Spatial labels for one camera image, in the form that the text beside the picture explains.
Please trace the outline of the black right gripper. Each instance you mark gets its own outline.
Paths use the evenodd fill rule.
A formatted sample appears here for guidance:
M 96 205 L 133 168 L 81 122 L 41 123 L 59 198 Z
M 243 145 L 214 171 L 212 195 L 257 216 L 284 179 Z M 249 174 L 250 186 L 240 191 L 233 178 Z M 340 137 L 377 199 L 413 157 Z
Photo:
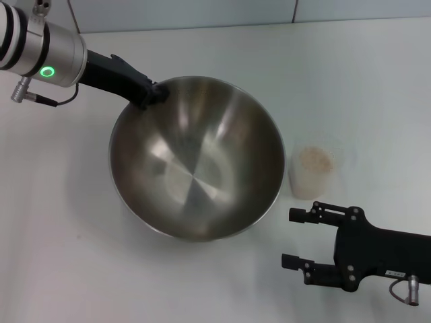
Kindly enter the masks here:
M 343 279 L 342 289 L 348 292 L 355 292 L 361 280 L 369 276 L 406 281 L 414 275 L 420 283 L 430 284 L 430 236 L 378 228 L 359 207 L 345 208 L 318 201 L 310 211 L 291 208 L 289 221 L 338 227 L 335 265 L 282 254 L 281 266 L 301 270 L 305 285 L 336 286 L 337 269 Z

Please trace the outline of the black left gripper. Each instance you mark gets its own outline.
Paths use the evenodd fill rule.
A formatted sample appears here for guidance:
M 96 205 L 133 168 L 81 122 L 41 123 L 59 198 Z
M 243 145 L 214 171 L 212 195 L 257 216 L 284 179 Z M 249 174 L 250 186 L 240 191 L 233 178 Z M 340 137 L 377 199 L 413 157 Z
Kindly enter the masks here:
M 91 50 L 87 54 L 80 84 L 118 95 L 141 110 L 168 99 L 168 87 L 161 83 L 153 84 L 151 79 L 122 58 L 116 55 L 106 57 Z

